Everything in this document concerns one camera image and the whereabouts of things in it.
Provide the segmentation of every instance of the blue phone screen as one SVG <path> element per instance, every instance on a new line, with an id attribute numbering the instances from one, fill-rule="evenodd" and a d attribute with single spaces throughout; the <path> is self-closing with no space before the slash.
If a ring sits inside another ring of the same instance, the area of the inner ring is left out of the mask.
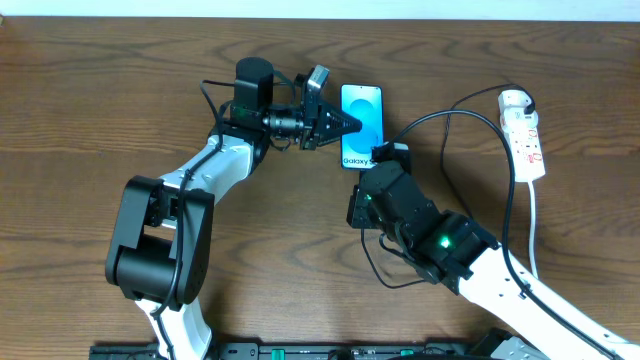
<path id="1" fill-rule="evenodd" d="M 370 169 L 371 148 L 382 145 L 382 90 L 377 86 L 342 85 L 342 111 L 362 121 L 362 130 L 342 137 L 342 167 Z"/>

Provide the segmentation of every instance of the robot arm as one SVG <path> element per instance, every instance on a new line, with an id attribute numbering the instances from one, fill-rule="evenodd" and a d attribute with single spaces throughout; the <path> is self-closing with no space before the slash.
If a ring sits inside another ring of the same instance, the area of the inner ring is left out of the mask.
<path id="1" fill-rule="evenodd" d="M 205 148 L 172 173 L 159 179 L 135 176 L 126 185 L 106 277 L 145 312 L 160 341 L 160 355 L 171 357 L 168 341 L 175 358 L 205 356 L 212 332 L 202 318 L 197 295 L 209 262 L 213 209 L 233 185 L 255 170 L 271 138 L 293 138 L 301 149 L 315 150 L 361 129 L 360 121 L 322 100 L 328 75 L 329 70 L 322 66 L 307 76 L 298 75 L 300 104 L 277 105 L 272 104 L 273 66 L 260 58 L 241 60 L 236 66 L 230 119 L 212 131 Z M 180 190 L 185 176 L 190 178 Z M 182 254 L 178 256 L 178 231 L 174 241 L 169 241 L 145 234 L 144 229 L 178 227 L 180 191 L 184 211 Z M 166 300 L 168 309 L 155 321 L 152 314 Z"/>
<path id="2" fill-rule="evenodd" d="M 382 230 L 402 252 L 381 243 L 384 250 L 401 257 L 427 282 L 442 283 L 490 311 L 551 359 L 640 359 L 638 345 L 598 325 L 511 256 L 520 280 L 539 300 L 614 356 L 603 354 L 543 311 L 516 285 L 495 237 L 472 219 L 438 211 L 409 175 L 408 150 L 386 151 L 376 154 L 374 149 L 379 164 L 354 188 L 347 215 L 352 227 Z"/>

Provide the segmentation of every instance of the wood grain surface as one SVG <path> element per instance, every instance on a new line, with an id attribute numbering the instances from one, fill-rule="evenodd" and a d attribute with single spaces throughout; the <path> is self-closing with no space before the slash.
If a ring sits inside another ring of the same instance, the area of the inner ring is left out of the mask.
<path id="1" fill-rule="evenodd" d="M 199 151 L 213 120 L 198 82 L 232 81 L 246 56 L 291 77 L 329 67 L 336 104 L 342 83 L 380 85 L 388 137 L 473 91 L 526 86 L 547 166 L 536 182 L 541 278 L 640 342 L 640 24 L 9 18 L 0 28 L 0 358 L 84 358 L 96 343 L 153 340 L 104 277 L 122 190 Z M 211 93 L 218 104 L 232 97 Z M 496 96 L 465 107 L 497 119 Z M 407 140 L 425 194 L 459 211 L 438 171 L 442 133 L 436 120 Z M 504 326 L 443 286 L 377 282 L 345 222 L 357 175 L 339 156 L 338 144 L 271 151 L 222 199 L 200 294 L 207 321 L 265 342 L 477 340 Z M 507 165 L 495 135 L 454 118 L 447 167 L 499 235 Z M 526 259 L 526 185 L 513 216 L 512 248 Z M 390 282 L 415 276 L 378 251 L 377 233 L 367 236 Z"/>

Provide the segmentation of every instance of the black cable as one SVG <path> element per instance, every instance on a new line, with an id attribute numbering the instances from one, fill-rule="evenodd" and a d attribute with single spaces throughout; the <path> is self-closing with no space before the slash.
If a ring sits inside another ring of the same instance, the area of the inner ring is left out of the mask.
<path id="1" fill-rule="evenodd" d="M 542 300 L 538 299 L 538 297 L 535 296 L 535 294 L 533 294 L 531 289 L 528 286 L 524 285 L 524 283 L 522 282 L 522 280 L 520 279 L 516 271 L 513 269 L 513 265 L 511 264 L 511 258 L 509 257 L 510 256 L 509 254 L 509 222 L 511 220 L 511 209 L 513 207 L 513 194 L 515 189 L 515 178 L 516 178 L 515 167 L 513 164 L 513 155 L 511 154 L 511 151 L 509 151 L 509 143 L 507 142 L 507 139 L 504 137 L 504 134 L 502 133 L 502 131 L 494 123 L 492 123 L 491 120 L 487 119 L 486 117 L 478 113 L 475 113 L 473 111 L 468 111 L 468 110 L 438 111 L 429 115 L 425 115 L 420 119 L 409 124 L 409 126 L 407 126 L 404 130 L 400 132 L 400 134 L 396 135 L 396 137 L 393 138 L 393 140 L 391 140 L 391 143 L 397 142 L 403 136 L 405 136 L 409 131 L 411 131 L 411 129 L 422 124 L 423 122 L 434 119 L 439 116 L 449 115 L 449 114 L 468 115 L 468 116 L 472 116 L 477 119 L 480 119 L 487 126 L 489 126 L 491 130 L 493 130 L 493 132 L 496 133 L 498 138 L 500 138 L 500 141 L 502 142 L 502 146 L 504 147 L 504 151 L 507 154 L 507 160 L 509 162 L 509 192 L 507 195 L 507 206 L 504 214 L 504 222 L 502 225 L 502 255 L 504 256 L 504 262 L 507 266 L 507 270 L 509 271 L 509 274 L 511 275 L 511 277 L 513 277 L 513 280 L 515 281 L 515 283 L 518 285 L 520 290 L 522 290 L 522 292 L 531 299 L 531 301 L 533 301 L 536 305 L 538 305 L 538 307 L 540 307 L 542 311 L 547 313 L 549 317 L 557 321 L 565 329 L 567 329 L 572 334 L 577 336 L 580 340 L 586 342 L 587 344 L 589 344 L 590 346 L 598 350 L 603 355 L 608 356 L 611 359 L 618 359 L 619 357 L 617 357 L 609 349 L 605 348 L 604 346 L 600 345 L 600 343 L 593 340 L 588 335 L 584 334 L 578 328 L 576 328 L 575 326 L 567 322 L 560 315 L 556 314 L 555 311 L 549 308 Z"/>
<path id="2" fill-rule="evenodd" d="M 219 117 L 224 118 L 224 113 L 227 111 L 227 108 L 233 103 L 233 100 L 227 100 L 224 104 L 220 105 L 220 109 L 218 110 Z"/>
<path id="3" fill-rule="evenodd" d="M 273 142 L 273 139 L 269 139 L 269 142 L 270 142 L 270 145 L 271 145 L 272 148 L 274 148 L 274 149 L 276 149 L 276 150 L 278 150 L 280 152 L 285 152 L 285 151 L 289 150 L 289 147 L 291 146 L 291 139 L 288 139 L 287 145 L 284 145 L 284 146 L 276 145 L 276 143 Z"/>
<path id="4" fill-rule="evenodd" d="M 397 257 L 399 257 L 399 258 L 401 258 L 401 259 L 403 259 L 403 260 L 404 260 L 404 256 L 402 255 L 402 253 L 401 253 L 400 251 L 398 251 L 398 250 L 396 250 L 396 249 L 389 248 L 389 247 L 387 247 L 387 246 L 384 244 L 384 237 L 385 237 L 385 236 L 386 236 L 386 235 L 385 235 L 385 233 L 382 233 L 382 234 L 380 234 L 380 236 L 378 237 L 378 243 L 380 244 L 380 247 L 381 247 L 384 251 L 386 251 L 386 252 L 388 252 L 388 253 L 390 253 L 390 254 L 392 254 L 392 255 L 395 255 L 395 256 L 397 256 Z"/>
<path id="5" fill-rule="evenodd" d="M 173 344 L 171 344 L 171 341 L 167 336 L 167 332 L 164 327 L 164 323 L 162 321 L 161 315 L 164 312 L 164 310 L 169 306 L 169 303 L 175 296 L 175 292 L 178 288 L 178 281 L 180 279 L 180 272 L 182 270 L 182 251 L 184 247 L 183 246 L 184 244 L 184 192 L 185 192 L 185 188 L 187 187 L 187 183 L 189 182 L 189 180 L 191 180 L 191 176 L 193 175 L 193 173 L 204 162 L 209 160 L 213 155 L 215 155 L 218 151 L 220 151 L 220 149 L 222 148 L 222 141 L 223 141 L 222 121 L 220 119 L 220 116 L 218 115 L 215 105 L 213 104 L 213 101 L 211 100 L 211 97 L 209 96 L 209 93 L 204 87 L 204 84 L 212 84 L 212 85 L 219 85 L 219 86 L 233 86 L 233 84 L 230 84 L 230 83 L 224 83 L 224 82 L 218 82 L 218 81 L 212 81 L 212 80 L 202 80 L 200 82 L 200 91 L 202 91 L 202 94 L 207 100 L 207 103 L 211 108 L 211 112 L 213 113 L 213 117 L 216 120 L 215 127 L 218 133 L 218 143 L 216 144 L 213 150 L 211 150 L 208 154 L 200 158 L 200 160 L 198 160 L 195 164 L 193 164 L 191 168 L 185 170 L 184 176 L 182 177 L 182 181 L 180 182 L 180 189 L 178 190 L 178 214 L 177 214 L 177 226 L 176 226 L 176 235 L 177 235 L 176 236 L 176 267 L 173 271 L 173 275 L 171 278 L 171 285 L 169 285 L 169 292 L 167 294 L 167 297 L 164 299 L 162 304 L 160 304 L 160 307 L 158 307 L 156 310 L 154 310 L 151 313 L 151 317 L 158 324 L 158 329 L 160 331 L 160 335 L 162 336 L 162 340 L 167 344 L 169 358 L 171 360 L 175 360 L 176 357 L 173 351 Z"/>
<path id="6" fill-rule="evenodd" d="M 396 241 L 398 242 L 398 244 L 401 244 L 403 249 L 408 249 L 410 246 L 407 246 L 407 244 L 404 242 L 404 238 L 402 237 L 402 233 L 400 232 L 400 226 L 401 225 L 402 224 L 399 221 L 396 221 L 396 223 L 393 226 L 395 228 Z M 411 256 L 411 254 L 409 254 L 409 252 L 404 254 L 404 256 L 411 262 L 415 262 L 416 261 L 416 259 L 414 259 L 413 256 Z"/>
<path id="7" fill-rule="evenodd" d="M 228 83 L 228 82 L 224 82 L 224 81 L 213 81 L 213 80 L 202 80 L 200 82 L 201 84 L 211 84 L 211 85 L 218 85 L 218 86 L 227 86 L 227 87 L 234 87 L 236 86 L 234 83 Z"/>
<path id="8" fill-rule="evenodd" d="M 496 85 L 496 86 L 492 86 L 490 88 L 486 88 L 486 89 L 483 89 L 483 90 L 480 90 L 480 91 L 476 91 L 473 94 L 467 95 L 467 96 L 463 97 L 462 99 L 456 101 L 453 104 L 453 106 L 451 106 L 451 110 L 454 110 L 456 108 L 456 106 L 460 105 L 462 102 L 464 102 L 466 100 L 471 99 L 474 96 L 477 96 L 477 95 L 480 95 L 480 94 L 484 94 L 484 93 L 489 92 L 489 91 L 498 90 L 498 89 L 504 89 L 504 88 L 516 88 L 518 90 L 524 91 L 524 93 L 527 94 L 527 96 L 529 96 L 529 98 L 531 98 L 531 104 L 527 105 L 527 108 L 525 109 L 525 112 L 527 112 L 527 110 L 530 110 L 530 112 L 533 112 L 533 110 L 535 110 L 535 101 L 533 100 L 533 96 L 531 96 L 531 94 L 529 94 L 529 92 L 527 90 L 525 90 L 525 88 L 523 88 L 522 86 L 520 86 L 518 84 L 513 84 L 513 83 Z M 473 215 L 471 214 L 471 209 L 469 208 L 469 205 L 467 205 L 466 201 L 462 198 L 462 195 L 460 194 L 458 189 L 455 187 L 455 185 L 453 184 L 453 182 L 449 178 L 449 174 L 447 174 L 447 171 L 444 168 L 444 148 L 447 146 L 447 139 L 449 138 L 449 128 L 450 127 L 451 127 L 451 114 L 447 115 L 447 122 L 446 122 L 445 127 L 444 127 L 444 138 L 442 139 L 442 147 L 440 148 L 440 172 L 442 172 L 442 175 L 444 176 L 445 181 L 447 182 L 447 184 L 451 188 L 451 192 L 453 192 L 453 195 L 456 197 L 456 199 L 458 200 L 460 205 L 462 205 L 462 207 L 464 208 L 464 211 L 467 213 L 469 218 L 473 219 Z"/>
<path id="9" fill-rule="evenodd" d="M 367 260 L 369 260 L 369 264 L 371 264 L 371 269 L 373 269 L 373 273 L 376 274 L 376 277 L 378 278 L 378 281 L 380 281 L 380 283 L 382 285 L 384 285 L 384 287 L 386 287 L 387 289 L 401 289 L 403 287 L 407 287 L 407 286 L 411 286 L 411 285 L 416 285 L 416 284 L 422 284 L 425 283 L 426 280 L 416 280 L 416 281 L 412 281 L 406 284 L 402 284 L 402 285 L 389 285 L 386 282 L 384 282 L 384 280 L 382 280 L 382 277 L 380 277 L 380 274 L 378 273 L 378 270 L 376 269 L 375 264 L 373 263 L 373 260 L 371 260 L 371 255 L 369 255 L 369 251 L 367 250 L 367 245 L 365 245 L 364 242 L 364 229 L 360 229 L 360 242 L 362 243 L 362 249 L 364 250 L 364 254 L 367 255 Z"/>

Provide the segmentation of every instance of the green connector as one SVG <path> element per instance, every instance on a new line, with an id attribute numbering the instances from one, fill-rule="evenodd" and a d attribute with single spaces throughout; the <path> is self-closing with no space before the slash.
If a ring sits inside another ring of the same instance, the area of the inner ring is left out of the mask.
<path id="1" fill-rule="evenodd" d="M 271 360 L 285 360 L 284 350 L 271 350 Z"/>

